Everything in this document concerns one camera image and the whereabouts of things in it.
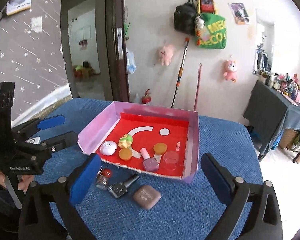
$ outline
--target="purple nail polish bottle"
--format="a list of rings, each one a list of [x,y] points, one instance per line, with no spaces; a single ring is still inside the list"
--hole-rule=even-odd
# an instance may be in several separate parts
[[[159,169],[159,163],[155,158],[150,158],[149,153],[145,148],[142,148],[140,150],[141,155],[144,159],[143,166],[146,171],[157,171]]]

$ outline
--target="orange object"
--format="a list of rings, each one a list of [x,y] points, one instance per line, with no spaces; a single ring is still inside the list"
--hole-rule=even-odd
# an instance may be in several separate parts
[[[120,159],[124,161],[128,161],[132,158],[132,150],[128,148],[123,148],[119,151],[119,157]]]
[[[168,147],[165,143],[157,143],[154,145],[153,150],[155,154],[162,155],[167,151]]]
[[[82,69],[81,69],[81,72],[82,72],[82,78],[83,78],[83,79],[88,79],[88,78],[89,78],[89,69],[87,69],[87,68],[82,68]]]

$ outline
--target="fire extinguisher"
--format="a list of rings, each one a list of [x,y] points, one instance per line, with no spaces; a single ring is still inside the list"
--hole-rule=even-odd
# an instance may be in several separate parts
[[[141,98],[141,102],[144,104],[144,105],[150,105],[151,104],[151,93],[149,92],[150,89],[148,89],[146,92],[145,92],[145,95]]]

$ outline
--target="plastic bag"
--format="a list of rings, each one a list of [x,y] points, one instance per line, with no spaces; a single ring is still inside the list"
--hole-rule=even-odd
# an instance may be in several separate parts
[[[128,48],[126,48],[127,50],[127,69],[128,69],[128,73],[129,74],[133,74],[136,70],[136,64],[134,62],[134,54],[133,52],[129,51]]]

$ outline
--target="pink cat plush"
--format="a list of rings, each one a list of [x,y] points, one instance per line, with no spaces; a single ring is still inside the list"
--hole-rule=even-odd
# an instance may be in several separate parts
[[[169,66],[172,61],[173,51],[175,49],[176,48],[172,44],[163,46],[161,49],[159,49],[159,58],[162,66]]]
[[[225,76],[226,80],[232,80],[232,82],[237,82],[237,63],[234,60],[226,60],[223,63],[223,68],[225,72],[223,75]]]

